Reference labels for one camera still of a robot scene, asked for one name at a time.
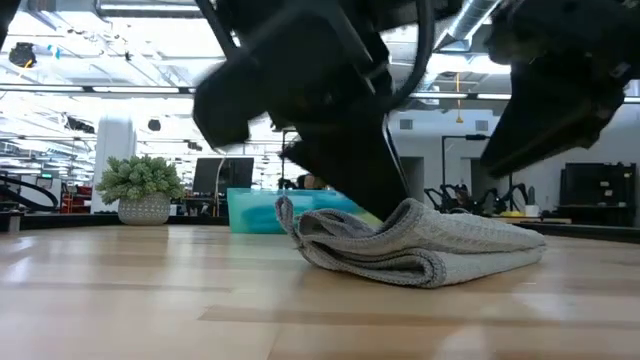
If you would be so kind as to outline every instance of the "vent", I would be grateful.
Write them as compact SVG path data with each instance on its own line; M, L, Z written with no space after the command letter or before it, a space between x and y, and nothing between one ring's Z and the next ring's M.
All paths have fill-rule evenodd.
M400 120L400 130L413 130L413 120L411 120L411 119L401 119Z
M489 120L476 120L476 131L489 131Z

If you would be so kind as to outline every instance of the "computer monitor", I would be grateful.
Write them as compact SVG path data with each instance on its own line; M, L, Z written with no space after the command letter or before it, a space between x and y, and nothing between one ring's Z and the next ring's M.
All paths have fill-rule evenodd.
M196 163L193 179L193 192L213 193L216 188L218 167L223 159L200 158ZM253 158L226 158L220 167L218 192L224 193L229 188L251 188L253 182Z

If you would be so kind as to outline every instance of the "white column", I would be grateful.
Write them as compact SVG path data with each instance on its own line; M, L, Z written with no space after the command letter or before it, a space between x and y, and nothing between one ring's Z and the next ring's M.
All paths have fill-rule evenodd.
M640 96L640 80L631 80L629 83L629 96Z
M96 144L96 166L93 178L91 213L117 211L118 202L105 205L96 185L102 181L102 173L108 167L107 159L128 159L136 154L136 127L131 114L126 111L109 111L98 123L98 143Z

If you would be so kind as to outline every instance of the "ceiling light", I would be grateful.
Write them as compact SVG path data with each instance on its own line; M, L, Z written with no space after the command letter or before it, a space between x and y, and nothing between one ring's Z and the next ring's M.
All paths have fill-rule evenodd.
M10 173L10 174L40 174L40 170L39 169L4 169L4 171Z
M151 93L151 94L178 94L180 89L172 87L151 87L151 86L95 86L96 92L110 93Z
M15 159L0 159L0 165L3 166L20 166L22 162Z
M185 11L193 12L200 11L197 6L194 5L100 5L100 10L112 10L112 11Z
M424 92L411 95L414 99L465 99L467 94Z
M478 94L478 100L509 100L511 94Z
M83 92L82 86L66 85L0 85L0 91L29 91L29 92Z

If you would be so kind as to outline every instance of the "gray towel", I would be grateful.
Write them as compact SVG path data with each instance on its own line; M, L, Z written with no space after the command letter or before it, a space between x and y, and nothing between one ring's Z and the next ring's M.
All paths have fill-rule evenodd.
M321 268L388 284L436 288L540 261L541 234L470 214L440 214L405 200L378 229L337 210L303 213L276 203L282 227L302 256Z

